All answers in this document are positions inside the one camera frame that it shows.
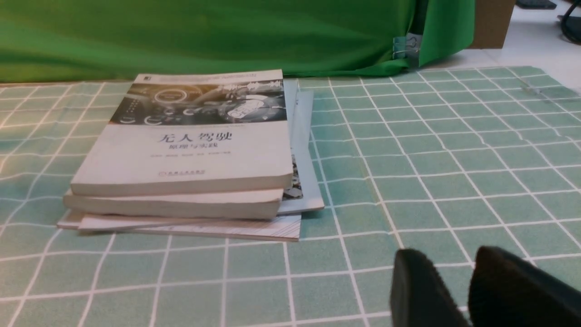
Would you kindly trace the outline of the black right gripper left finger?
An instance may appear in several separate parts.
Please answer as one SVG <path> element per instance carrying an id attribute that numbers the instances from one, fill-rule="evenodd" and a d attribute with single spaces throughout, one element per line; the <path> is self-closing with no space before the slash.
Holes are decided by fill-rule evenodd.
<path id="1" fill-rule="evenodd" d="M 434 264 L 419 250 L 396 252 L 390 292 L 394 327 L 468 327 Z"/>

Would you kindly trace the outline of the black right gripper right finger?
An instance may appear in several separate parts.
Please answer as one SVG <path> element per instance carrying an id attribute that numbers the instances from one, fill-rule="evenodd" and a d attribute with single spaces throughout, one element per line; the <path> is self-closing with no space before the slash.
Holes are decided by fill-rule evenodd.
<path id="1" fill-rule="evenodd" d="M 578 327 L 581 294 L 500 247 L 482 246 L 468 310 L 475 327 Z"/>

